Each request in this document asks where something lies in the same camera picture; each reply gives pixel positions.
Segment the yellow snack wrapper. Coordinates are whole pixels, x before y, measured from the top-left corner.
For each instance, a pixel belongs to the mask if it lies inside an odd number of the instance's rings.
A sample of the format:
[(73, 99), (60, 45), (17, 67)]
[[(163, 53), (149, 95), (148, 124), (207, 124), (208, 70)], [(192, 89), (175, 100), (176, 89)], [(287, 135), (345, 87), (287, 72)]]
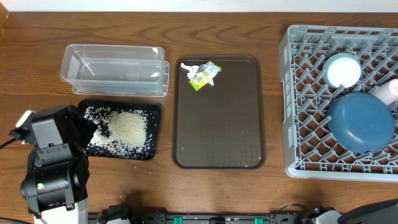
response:
[(209, 61), (206, 64), (200, 65), (194, 72), (193, 77), (190, 78), (189, 83), (198, 91), (206, 84), (213, 81), (213, 78), (222, 71), (222, 68), (214, 62)]

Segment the light blue bowl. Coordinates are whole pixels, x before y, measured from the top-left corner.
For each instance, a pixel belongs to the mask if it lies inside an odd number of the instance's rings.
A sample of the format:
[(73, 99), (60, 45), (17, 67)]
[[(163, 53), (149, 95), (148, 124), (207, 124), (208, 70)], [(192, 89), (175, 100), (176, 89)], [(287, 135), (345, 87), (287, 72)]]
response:
[(356, 56), (348, 53), (338, 53), (331, 56), (324, 64), (326, 74), (323, 76), (325, 83), (338, 88), (349, 88), (356, 84), (361, 77), (361, 66)]

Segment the dark blue bowl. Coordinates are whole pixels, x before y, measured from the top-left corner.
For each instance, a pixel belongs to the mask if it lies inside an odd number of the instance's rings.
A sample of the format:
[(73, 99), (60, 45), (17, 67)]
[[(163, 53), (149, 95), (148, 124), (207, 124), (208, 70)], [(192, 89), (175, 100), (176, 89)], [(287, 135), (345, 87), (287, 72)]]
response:
[(392, 141), (396, 122), (389, 107), (375, 96), (353, 92), (333, 100), (328, 128), (337, 142), (357, 153), (377, 153)]

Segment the pink cup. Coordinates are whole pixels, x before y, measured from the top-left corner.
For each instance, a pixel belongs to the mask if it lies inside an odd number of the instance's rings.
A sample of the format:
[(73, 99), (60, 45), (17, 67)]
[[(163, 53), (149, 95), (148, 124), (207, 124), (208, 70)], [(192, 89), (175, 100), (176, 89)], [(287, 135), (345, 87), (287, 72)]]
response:
[(372, 93), (373, 96), (381, 100), (387, 106), (397, 102), (398, 100), (398, 80), (393, 79), (379, 86)]

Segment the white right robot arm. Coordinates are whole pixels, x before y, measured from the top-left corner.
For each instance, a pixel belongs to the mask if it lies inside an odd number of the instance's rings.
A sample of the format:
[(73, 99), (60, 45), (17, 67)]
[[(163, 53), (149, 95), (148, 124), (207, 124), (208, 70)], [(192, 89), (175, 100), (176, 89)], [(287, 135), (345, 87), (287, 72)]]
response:
[(397, 224), (397, 199), (372, 203), (339, 213), (333, 207), (318, 207), (297, 219), (303, 224)]

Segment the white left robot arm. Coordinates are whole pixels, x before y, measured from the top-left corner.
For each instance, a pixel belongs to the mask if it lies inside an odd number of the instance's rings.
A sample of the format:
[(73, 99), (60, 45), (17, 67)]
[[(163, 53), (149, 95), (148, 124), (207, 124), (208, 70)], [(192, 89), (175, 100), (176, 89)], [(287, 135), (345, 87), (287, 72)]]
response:
[(87, 199), (90, 172), (85, 151), (96, 128), (73, 105), (29, 112), (18, 121), (21, 139), (34, 146), (21, 195), (35, 217), (60, 207), (69, 212)]

